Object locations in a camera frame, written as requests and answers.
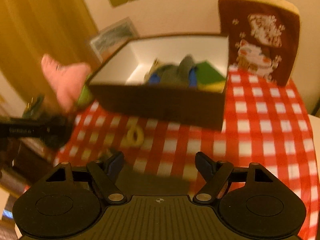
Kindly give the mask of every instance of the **picture frame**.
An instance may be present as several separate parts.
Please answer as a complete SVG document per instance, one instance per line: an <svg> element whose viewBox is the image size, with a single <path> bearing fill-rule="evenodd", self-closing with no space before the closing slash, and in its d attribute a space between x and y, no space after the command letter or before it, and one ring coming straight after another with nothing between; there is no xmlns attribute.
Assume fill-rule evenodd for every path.
<svg viewBox="0 0 320 240"><path fill-rule="evenodd" d="M90 47L102 63L126 41L138 37L136 28L127 17L101 30L90 40Z"/></svg>

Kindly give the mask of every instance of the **cat illustration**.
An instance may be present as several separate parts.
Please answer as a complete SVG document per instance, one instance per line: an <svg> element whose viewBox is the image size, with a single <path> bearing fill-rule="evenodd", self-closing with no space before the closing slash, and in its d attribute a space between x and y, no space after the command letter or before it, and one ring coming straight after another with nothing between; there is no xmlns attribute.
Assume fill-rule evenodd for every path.
<svg viewBox="0 0 320 240"><path fill-rule="evenodd" d="M248 70L252 74L272 81L272 72L277 68L278 62L262 53L261 47L250 44L246 40L240 41L237 62L239 68Z"/></svg>

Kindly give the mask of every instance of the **pink stuffed toy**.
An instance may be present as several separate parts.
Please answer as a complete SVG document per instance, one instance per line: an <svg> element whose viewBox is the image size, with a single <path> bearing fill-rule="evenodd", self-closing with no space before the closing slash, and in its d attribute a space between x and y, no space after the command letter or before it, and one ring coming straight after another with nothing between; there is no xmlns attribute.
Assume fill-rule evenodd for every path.
<svg viewBox="0 0 320 240"><path fill-rule="evenodd" d="M91 74L90 66L87 63L62 66L50 55L44 54L41 67L45 78L56 93L58 103L69 113L83 92L84 83Z"/></svg>

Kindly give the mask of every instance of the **open box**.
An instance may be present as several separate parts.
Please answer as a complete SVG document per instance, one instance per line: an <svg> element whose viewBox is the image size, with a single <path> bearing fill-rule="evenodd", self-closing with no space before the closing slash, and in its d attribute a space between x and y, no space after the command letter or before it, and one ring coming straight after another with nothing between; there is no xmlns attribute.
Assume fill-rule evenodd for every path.
<svg viewBox="0 0 320 240"><path fill-rule="evenodd" d="M223 92L144 84L157 58L176 63L191 54L208 61L223 76L228 71L228 37L223 34L180 34L130 40L88 79L87 86L107 111L221 130Z"/></svg>

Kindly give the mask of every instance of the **red and white checkered tablecloth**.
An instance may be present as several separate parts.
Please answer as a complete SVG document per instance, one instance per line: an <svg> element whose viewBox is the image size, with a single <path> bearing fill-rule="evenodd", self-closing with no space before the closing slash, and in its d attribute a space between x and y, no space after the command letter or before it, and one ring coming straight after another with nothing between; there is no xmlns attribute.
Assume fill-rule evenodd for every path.
<svg viewBox="0 0 320 240"><path fill-rule="evenodd" d="M55 163L85 165L111 146L123 151L137 171L189 180L193 195L204 185L194 165L196 152L240 167L258 162L303 200L307 217L299 236L315 239L319 214L316 156L308 114L293 81L280 88L231 68L227 82L222 132L109 113L94 102L78 114L73 135ZM126 142L132 123L144 129L139 149Z"/></svg>

